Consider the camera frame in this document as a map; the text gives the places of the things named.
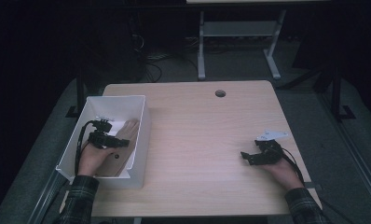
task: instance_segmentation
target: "plaid sleeve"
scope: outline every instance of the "plaid sleeve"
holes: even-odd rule
[[[285,195],[294,223],[331,223],[307,189],[292,189]]]
[[[93,200],[99,181],[91,176],[77,175],[67,195],[66,205],[53,223],[90,223]]]

